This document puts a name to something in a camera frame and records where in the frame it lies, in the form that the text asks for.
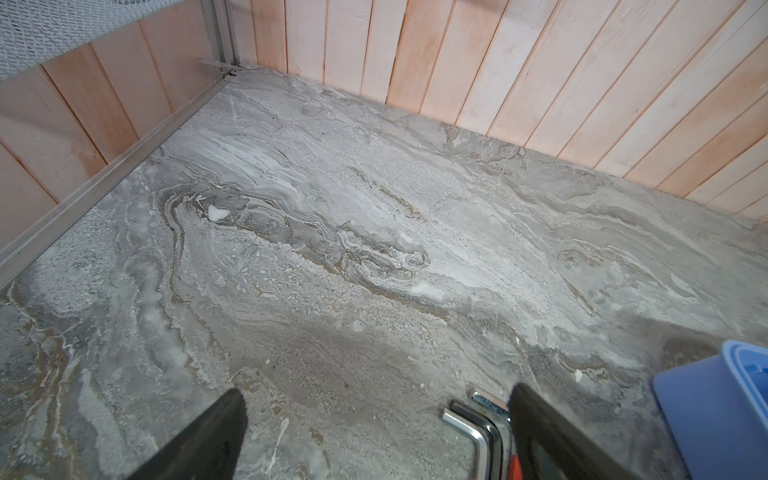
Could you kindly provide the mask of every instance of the marble floor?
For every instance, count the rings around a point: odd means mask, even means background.
[[[238,478],[468,478],[527,382],[640,478],[656,372],[768,346],[768,228],[244,71],[0,292],[2,478],[123,478],[232,386]]]

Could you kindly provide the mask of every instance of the pink stained wood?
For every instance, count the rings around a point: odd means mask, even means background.
[[[623,0],[550,106],[526,148],[560,153],[640,51],[674,0]]]
[[[421,114],[456,122],[507,2],[456,2]]]
[[[721,81],[625,178],[656,187],[767,92],[768,40]]]
[[[0,249],[48,213],[56,202],[0,144]]]
[[[418,112],[455,0],[408,2],[386,103]]]
[[[767,134],[768,96],[763,96],[664,179],[658,189],[685,197]]]
[[[559,157],[594,167],[742,0],[680,0]]]
[[[288,73],[323,83],[326,0],[286,0]]]
[[[0,140],[61,202],[106,163],[40,67],[0,84]]]
[[[759,222],[768,222],[768,195],[749,205],[739,214],[747,218],[754,218]]]
[[[768,162],[768,137],[763,139],[739,157],[734,159],[722,170],[710,177],[706,182],[696,187],[686,198],[706,204],[733,186],[736,182]]]
[[[768,194],[768,164],[763,164],[712,199],[709,205],[738,213]]]
[[[525,145],[617,0],[564,0],[549,20],[488,135]]]
[[[138,141],[91,44],[48,60],[42,67],[108,163]]]
[[[176,111],[216,81],[200,2],[184,0],[139,20],[171,108]]]
[[[114,93],[143,137],[173,113],[137,22],[92,42]]]
[[[251,0],[259,65],[288,73],[284,0]]]
[[[328,0],[325,84],[360,94],[372,0]]]
[[[408,0],[373,0],[360,94],[384,103]]]
[[[485,134],[541,36],[558,0],[511,0],[456,125]]]
[[[768,3],[746,0],[603,157],[597,169],[623,177],[768,37]]]

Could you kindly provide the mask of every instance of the allen wrench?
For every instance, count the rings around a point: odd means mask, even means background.
[[[515,436],[512,430],[512,419],[509,415],[508,407],[500,399],[477,387],[472,387],[472,389],[469,390],[469,398],[474,400],[486,411],[503,419],[507,424],[507,428],[509,429],[509,437],[507,439],[508,451],[502,453],[502,476],[500,477],[502,480],[507,480],[507,477],[510,475],[509,472],[513,469],[513,459],[516,459],[517,457]]]
[[[504,457],[504,446],[502,445],[502,436],[498,433],[496,425],[487,416],[481,414],[477,410],[474,410],[466,404],[458,401],[451,400],[449,408],[457,415],[464,417],[470,422],[486,433],[491,440],[490,454],[491,454],[491,480],[505,480],[502,478],[502,463]]]
[[[474,480],[486,480],[490,478],[490,464],[488,462],[489,443],[487,433],[481,428],[459,414],[449,409],[442,410],[442,419],[449,425],[456,427],[475,441],[475,478]]]

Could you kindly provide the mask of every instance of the blue bin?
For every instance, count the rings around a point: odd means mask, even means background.
[[[768,349],[729,340],[654,391],[694,480],[768,478]]]

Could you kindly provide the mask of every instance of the metal frame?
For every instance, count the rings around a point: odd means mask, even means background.
[[[234,30],[234,19],[229,0],[200,0],[208,30],[208,40],[214,53],[214,60],[224,64],[240,65],[237,54],[237,41]]]
[[[0,250],[0,288],[5,288],[232,78],[228,75],[215,81]]]

